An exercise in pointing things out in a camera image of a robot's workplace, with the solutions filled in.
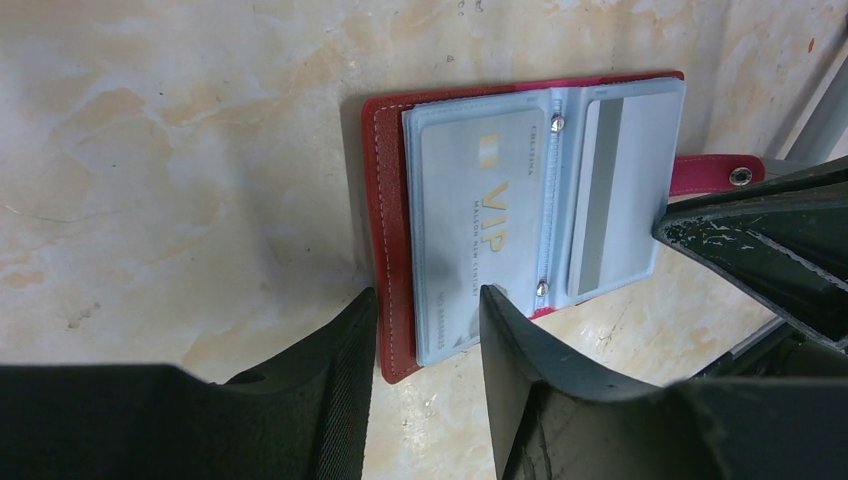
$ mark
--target screw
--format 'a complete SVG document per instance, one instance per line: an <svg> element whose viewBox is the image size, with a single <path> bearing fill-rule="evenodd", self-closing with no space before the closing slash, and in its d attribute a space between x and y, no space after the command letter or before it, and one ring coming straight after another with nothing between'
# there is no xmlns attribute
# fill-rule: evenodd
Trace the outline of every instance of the screw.
<svg viewBox="0 0 848 480"><path fill-rule="evenodd" d="M545 283L544 280L542 280L541 282L539 282L539 285L536 285L536 296L537 297L544 297L547 294L548 294L548 284Z"/></svg>
<svg viewBox="0 0 848 480"><path fill-rule="evenodd" d="M559 132L565 128L565 118L562 115L554 115L554 118L551 119L551 131Z"/></svg>
<svg viewBox="0 0 848 480"><path fill-rule="evenodd" d="M748 167L737 167L730 172L730 183L737 187L748 185L753 180L754 174Z"/></svg>

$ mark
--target wallet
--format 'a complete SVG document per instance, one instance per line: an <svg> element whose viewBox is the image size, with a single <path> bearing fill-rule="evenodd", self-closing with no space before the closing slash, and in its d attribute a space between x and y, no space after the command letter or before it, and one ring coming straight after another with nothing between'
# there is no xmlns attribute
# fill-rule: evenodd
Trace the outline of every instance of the wallet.
<svg viewBox="0 0 848 480"><path fill-rule="evenodd" d="M528 317L581 303L650 275L669 193L733 188L740 168L764 178L754 156L675 160L682 100L680 72L370 99L383 377L476 343L481 282Z"/></svg>

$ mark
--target red strap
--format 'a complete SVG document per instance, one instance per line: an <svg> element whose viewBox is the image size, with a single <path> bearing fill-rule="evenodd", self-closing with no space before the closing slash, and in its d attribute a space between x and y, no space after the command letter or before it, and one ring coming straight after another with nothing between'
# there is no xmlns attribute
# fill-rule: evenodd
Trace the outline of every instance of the red strap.
<svg viewBox="0 0 848 480"><path fill-rule="evenodd" d="M751 183L766 178L766 167L753 155L691 155L674 159L671 176L672 197L695 193L715 193L731 190L730 174L739 167L751 170Z"/></svg>

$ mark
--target white stitching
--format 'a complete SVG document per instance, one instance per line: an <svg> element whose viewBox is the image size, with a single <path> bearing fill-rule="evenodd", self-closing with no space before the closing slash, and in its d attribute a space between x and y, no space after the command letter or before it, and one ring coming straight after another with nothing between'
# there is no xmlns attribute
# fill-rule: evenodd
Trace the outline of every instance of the white stitching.
<svg viewBox="0 0 848 480"><path fill-rule="evenodd" d="M415 366L411 366L402 372L398 372L395 370L395 340L394 340L394 329L392 328L392 276L391 276L391 267L389 266L389 245L386 241L386 219L383 215L383 187L380 183L380 135L377 133L377 114L382 112L383 110L389 110L392 108L404 108L411 107L414 104L412 103L403 103L397 105L389 105L386 107L380 107L379 110L374 112L374 152L377 163L377 199L378 204L380 206L380 224L383 226L383 254L386 256L386 284L388 285L387 296L389 297L389 365L391 365L392 374L395 376L403 375L410 370L413 370Z"/></svg>

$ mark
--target red card holder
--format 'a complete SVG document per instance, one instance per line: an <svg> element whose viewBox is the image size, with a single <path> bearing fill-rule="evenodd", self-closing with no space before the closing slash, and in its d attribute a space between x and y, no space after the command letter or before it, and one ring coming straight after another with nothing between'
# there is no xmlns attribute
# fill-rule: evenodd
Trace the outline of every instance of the red card holder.
<svg viewBox="0 0 848 480"><path fill-rule="evenodd" d="M375 97L365 103L362 109L362 133L366 194L380 303L380 365L387 382L397 383L421 368L416 363L412 251L401 113L417 104L441 100L661 77L683 79L683 74L669 71L434 90ZM730 182L731 173L739 167L751 171L753 182L765 178L762 162L751 155L678 157L674 164L671 194L712 193L731 189L734 187ZM539 311L534 318L547 313L550 311Z"/></svg>

